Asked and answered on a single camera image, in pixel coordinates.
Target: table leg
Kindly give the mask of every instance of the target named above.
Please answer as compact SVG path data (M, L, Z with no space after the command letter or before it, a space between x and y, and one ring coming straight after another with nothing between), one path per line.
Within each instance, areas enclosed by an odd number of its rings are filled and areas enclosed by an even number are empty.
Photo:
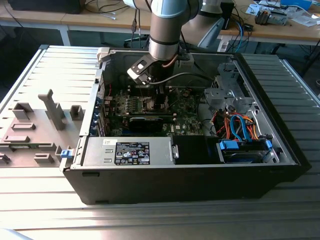
M61 25L61 27L59 28L59 31L61 34L63 45L64 46L71 46L69 35L68 35L68 26Z

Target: blue latch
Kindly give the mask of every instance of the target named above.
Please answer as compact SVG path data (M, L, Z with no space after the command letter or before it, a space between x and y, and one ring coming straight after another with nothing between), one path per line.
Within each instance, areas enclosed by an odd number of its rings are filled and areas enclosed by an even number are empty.
M239 149L238 143L232 140L223 140L219 145L221 150Z
M62 150L60 156L61 158L72 159L73 158L72 152L73 152L72 149Z
M268 147L268 149L272 149L272 143L271 141L267 140L265 141L266 146Z

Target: gray plastic part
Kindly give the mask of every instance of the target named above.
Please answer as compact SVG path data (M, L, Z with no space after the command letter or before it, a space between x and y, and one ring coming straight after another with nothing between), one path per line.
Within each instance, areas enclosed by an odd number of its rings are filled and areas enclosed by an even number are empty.
M52 143L43 143L38 146L41 151L55 151L57 149L57 146L54 142Z
M11 125L13 131L21 131L21 130L34 130L36 129L36 125L33 122L30 123L13 123Z
M56 150L55 150L54 155L55 155L56 158L59 160L59 162L61 162L61 159L62 159L62 157L60 156L61 152L62 152L62 149L61 149L60 146L58 146L58 147L56 148Z
M5 154L0 153L0 162L8 164L10 162L10 158Z
M81 105L72 105L70 108L70 115L73 121L82 121L84 119L84 111Z
M30 107L29 103L27 102L18 102L12 112L14 113L15 117L19 121L28 121L29 117L27 113L33 112L32 108Z
M9 145L1 145L0 146L0 151L1 152L13 152L15 149L12 149Z
M61 112L57 109L57 106L54 100L52 99L53 94L54 92L52 91L52 89L49 89L47 94L39 94L38 98L44 102L44 105L49 115L51 116L51 120L55 128L58 131L60 131L65 128L65 124L62 122L62 119L61 119Z
M59 113L61 119L64 119L66 116L65 116L64 111L63 111L62 108L61 108L60 103L55 102L54 104L55 104L55 108L56 108L57 112ZM50 116L50 114L48 113L47 110L45 111L45 114L46 114L46 115L48 116L48 118L51 120L51 116Z
M33 158L38 164L54 163L50 153L36 153Z
M3 141L5 143L28 143L30 138L28 136L6 136Z

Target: computer case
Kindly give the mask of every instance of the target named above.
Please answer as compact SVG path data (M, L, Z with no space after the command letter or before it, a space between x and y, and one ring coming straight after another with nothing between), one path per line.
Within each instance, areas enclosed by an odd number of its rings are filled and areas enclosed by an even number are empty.
M8 0L13 10L79 14L86 0Z

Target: metal bracket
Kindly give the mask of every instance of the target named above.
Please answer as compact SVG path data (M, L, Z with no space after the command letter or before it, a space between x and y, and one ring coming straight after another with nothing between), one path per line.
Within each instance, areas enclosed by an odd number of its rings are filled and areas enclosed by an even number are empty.
M178 145L173 145L171 146L172 149L172 157L174 159L178 159L179 158L179 149L178 149Z
M143 57L141 57L138 61L136 61L127 71L129 76L135 81L136 84L139 84L139 81L137 81L138 78L140 78L143 74L152 64L155 62L158 62L157 59L154 59L150 54L146 54ZM151 80L148 76L143 76L140 81L145 85L148 80Z
M103 63L110 58L111 54L115 54L114 50L110 50L110 47L100 47L96 53L96 58L99 63Z

